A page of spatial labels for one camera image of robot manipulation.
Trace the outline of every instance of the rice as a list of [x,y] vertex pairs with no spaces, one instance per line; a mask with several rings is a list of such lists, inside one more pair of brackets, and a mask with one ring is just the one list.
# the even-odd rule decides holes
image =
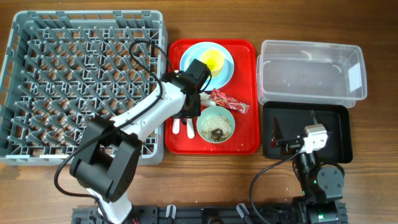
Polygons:
[[202,129],[202,135],[204,135],[205,138],[210,138],[211,132],[216,130],[216,129],[221,129],[223,130],[223,138],[228,138],[229,134],[231,133],[231,125],[228,122],[228,120],[221,115],[211,115],[207,116],[201,125]]

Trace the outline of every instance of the wooden table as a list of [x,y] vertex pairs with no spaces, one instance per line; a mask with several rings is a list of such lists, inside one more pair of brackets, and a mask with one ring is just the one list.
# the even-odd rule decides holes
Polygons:
[[[0,55],[12,18],[22,10],[157,9],[169,43],[181,38],[240,38],[257,54],[266,39],[354,44],[362,48],[368,97],[349,109],[354,159],[343,164],[350,223],[398,222],[398,2],[391,1],[75,1],[3,0]],[[236,205],[249,202],[249,184],[275,161],[262,155],[180,156],[166,150],[158,166],[138,167],[128,189],[136,205]],[[0,223],[69,223],[72,208],[93,201],[62,195],[53,186],[56,167],[0,165]],[[84,192],[65,169],[61,185]],[[300,195],[290,163],[261,177],[257,202]]]

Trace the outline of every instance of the label on container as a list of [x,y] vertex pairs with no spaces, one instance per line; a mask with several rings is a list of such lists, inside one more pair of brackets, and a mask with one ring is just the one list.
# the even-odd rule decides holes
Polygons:
[[353,92],[362,87],[361,66],[359,63],[348,70],[349,91]]

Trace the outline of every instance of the red wrapper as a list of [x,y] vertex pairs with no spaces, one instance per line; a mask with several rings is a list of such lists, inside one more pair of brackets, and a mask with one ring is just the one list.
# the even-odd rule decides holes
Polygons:
[[213,100],[216,104],[223,106],[225,108],[229,108],[232,110],[238,110],[239,112],[246,114],[250,108],[249,105],[245,103],[241,103],[238,100],[235,100],[232,97],[229,97],[227,94],[220,92],[217,89],[213,89],[211,92],[211,100]]

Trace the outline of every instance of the gray dish rack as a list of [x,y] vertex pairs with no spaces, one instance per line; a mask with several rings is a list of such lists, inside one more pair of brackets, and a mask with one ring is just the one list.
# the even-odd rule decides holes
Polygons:
[[[154,90],[155,80],[129,56],[135,40],[166,51],[159,11],[17,13],[0,74],[0,162],[59,164],[78,148],[95,114],[121,114]],[[133,52],[158,76],[165,71],[157,49],[139,44]],[[139,165],[163,159],[163,134],[162,124],[146,139]]]

